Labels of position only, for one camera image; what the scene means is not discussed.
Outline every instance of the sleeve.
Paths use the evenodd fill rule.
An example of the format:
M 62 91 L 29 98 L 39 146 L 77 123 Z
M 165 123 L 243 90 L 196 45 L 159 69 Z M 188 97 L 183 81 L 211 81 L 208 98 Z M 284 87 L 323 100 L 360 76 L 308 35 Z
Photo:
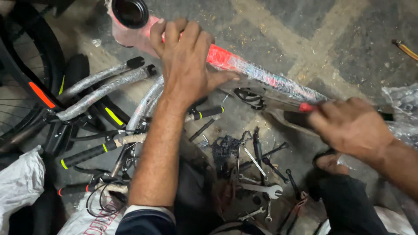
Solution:
M 164 207 L 130 206 L 116 235 L 175 235 L 176 221 L 173 213 Z

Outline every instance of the concrete floor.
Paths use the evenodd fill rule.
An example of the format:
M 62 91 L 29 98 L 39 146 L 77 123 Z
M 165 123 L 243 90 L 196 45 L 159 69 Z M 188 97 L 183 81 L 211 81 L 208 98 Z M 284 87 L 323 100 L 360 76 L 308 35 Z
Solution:
M 418 3 L 414 0 L 147 0 L 150 14 L 165 19 L 186 16 L 198 21 L 203 29 L 213 33 L 216 44 L 246 60 L 261 65 L 273 73 L 283 73 L 302 85 L 316 89 L 329 97 L 349 98 L 358 96 L 377 105 L 384 105 L 381 87 L 411 85 L 417 78 L 418 63 L 391 45 L 392 39 L 404 40 L 413 51 L 418 39 Z M 147 63 L 157 67 L 160 62 L 137 49 L 124 48 L 112 37 L 111 20 L 104 1 L 76 0 L 58 19 L 46 16 L 59 39 L 66 59 L 77 53 L 89 57 L 91 73 L 98 72 L 121 61 L 143 56 Z M 101 39 L 96 47 L 92 39 Z M 137 102 L 151 85 L 150 81 L 126 86 L 110 96 L 127 114 L 132 114 Z M 260 140 L 263 152 L 273 148 L 274 141 L 284 141 L 291 147 L 273 155 L 272 163 L 284 173 L 289 168 L 301 189 L 303 179 L 312 168 L 313 156 L 327 149 L 318 138 L 300 133 L 275 121 L 270 115 L 254 111 L 248 105 L 232 97 L 224 103 L 225 94 L 215 91 L 206 105 L 225 107 L 222 118 L 211 125 L 204 135 L 212 143 L 219 136 L 240 138 L 245 130 L 261 128 Z M 188 123 L 186 136 L 190 137 L 207 120 Z M 101 144 L 102 140 L 76 143 L 63 156 Z M 208 162 L 211 151 L 199 153 Z M 85 167 L 111 169 L 118 150 L 94 158 Z M 255 167 L 247 177 L 257 178 Z M 381 190 L 378 174 L 367 168 L 357 169 L 352 175 L 367 183 L 367 193 L 375 204 L 383 204 L 399 211 L 387 190 Z M 293 190 L 276 175 L 268 173 L 270 183 L 280 184 L 283 196 L 272 203 L 273 221 L 264 224 L 264 215 L 256 217 L 274 232 L 295 203 Z M 88 181 L 89 177 L 72 169 L 59 170 L 57 186 Z M 65 197 L 67 212 L 75 210 L 79 195 Z M 244 211 L 251 212 L 258 206 L 251 198 L 235 200 L 225 217 L 237 218 Z M 292 234 L 313 234 L 326 213 L 322 203 L 310 200 L 302 210 Z

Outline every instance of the bicycle wheel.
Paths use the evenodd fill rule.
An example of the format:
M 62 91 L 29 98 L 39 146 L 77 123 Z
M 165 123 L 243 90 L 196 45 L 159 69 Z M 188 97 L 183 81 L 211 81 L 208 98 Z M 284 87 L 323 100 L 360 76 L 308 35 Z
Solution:
M 24 64 L 58 95 L 64 55 L 53 31 L 28 3 L 17 3 L 5 19 L 13 47 Z M 3 69 L 0 74 L 0 139 L 12 137 L 41 115 L 42 107 Z

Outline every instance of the foot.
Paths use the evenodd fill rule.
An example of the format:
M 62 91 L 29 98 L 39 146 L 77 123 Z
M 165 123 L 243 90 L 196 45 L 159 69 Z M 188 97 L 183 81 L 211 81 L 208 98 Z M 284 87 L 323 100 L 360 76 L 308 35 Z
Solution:
M 330 174 L 343 174 L 348 175 L 349 168 L 344 165 L 337 165 L 338 158 L 341 156 L 341 153 L 329 154 L 319 157 L 316 160 L 316 165 L 321 170 L 324 170 Z

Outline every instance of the hand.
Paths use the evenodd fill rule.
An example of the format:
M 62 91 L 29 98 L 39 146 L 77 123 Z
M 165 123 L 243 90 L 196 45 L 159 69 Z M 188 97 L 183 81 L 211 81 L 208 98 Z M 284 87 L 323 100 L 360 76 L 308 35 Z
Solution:
M 362 161 L 376 157 L 395 140 L 382 117 L 359 98 L 326 102 L 311 113 L 309 122 L 335 150 Z
M 165 43 L 162 34 L 165 32 Z M 215 43 L 211 34 L 202 31 L 199 24 L 185 18 L 166 22 L 160 19 L 150 32 L 151 45 L 163 63 L 163 99 L 170 106 L 184 112 L 199 98 L 218 85 L 236 78 L 234 72 L 209 72 L 206 57 L 210 45 Z

